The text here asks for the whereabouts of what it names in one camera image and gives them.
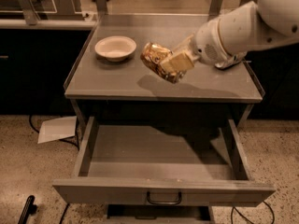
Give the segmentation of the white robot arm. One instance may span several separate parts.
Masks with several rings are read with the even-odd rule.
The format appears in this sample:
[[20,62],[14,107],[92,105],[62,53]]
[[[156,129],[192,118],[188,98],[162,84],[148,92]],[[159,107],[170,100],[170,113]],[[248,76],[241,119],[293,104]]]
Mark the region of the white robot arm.
[[247,52],[295,44],[299,40],[299,0],[256,0],[199,27],[161,61],[168,72],[196,62],[219,69],[239,63]]

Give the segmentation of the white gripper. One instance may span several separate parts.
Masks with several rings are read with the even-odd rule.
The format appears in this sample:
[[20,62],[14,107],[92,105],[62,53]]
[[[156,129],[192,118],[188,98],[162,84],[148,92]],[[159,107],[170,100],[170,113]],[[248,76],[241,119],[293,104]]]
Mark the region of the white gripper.
[[196,59],[189,53],[195,53],[199,61],[204,64],[214,65],[225,61],[243,60],[246,52],[237,54],[228,53],[221,43],[220,20],[213,19],[203,24],[194,35],[189,35],[172,52],[162,59],[160,66],[165,72],[188,71],[194,68]]

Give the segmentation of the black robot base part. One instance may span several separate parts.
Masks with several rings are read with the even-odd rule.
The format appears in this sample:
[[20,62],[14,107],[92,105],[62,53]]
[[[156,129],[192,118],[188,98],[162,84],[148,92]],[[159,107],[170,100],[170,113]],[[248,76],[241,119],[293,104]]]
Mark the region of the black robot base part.
[[37,205],[35,204],[35,196],[30,195],[27,198],[25,205],[22,209],[18,224],[26,224],[28,217],[30,215],[33,215],[36,212],[36,209],[37,209]]

